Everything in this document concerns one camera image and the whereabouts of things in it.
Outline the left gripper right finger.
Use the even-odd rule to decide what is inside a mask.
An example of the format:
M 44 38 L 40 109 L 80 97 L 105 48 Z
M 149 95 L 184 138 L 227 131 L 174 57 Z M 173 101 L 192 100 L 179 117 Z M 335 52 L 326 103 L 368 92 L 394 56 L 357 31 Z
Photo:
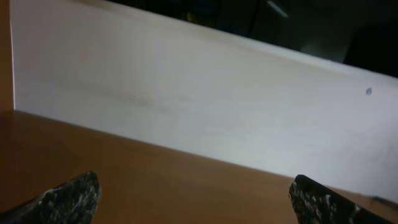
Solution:
M 300 224 L 391 224 L 302 174 L 290 184 L 289 199 Z

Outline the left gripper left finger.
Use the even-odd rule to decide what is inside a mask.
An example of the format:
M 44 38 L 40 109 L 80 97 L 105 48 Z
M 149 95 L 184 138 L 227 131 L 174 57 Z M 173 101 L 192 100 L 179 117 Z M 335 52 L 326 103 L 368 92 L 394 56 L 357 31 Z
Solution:
M 3 224 L 90 224 L 98 209 L 101 187 L 95 172 L 68 182 L 1 213 Z

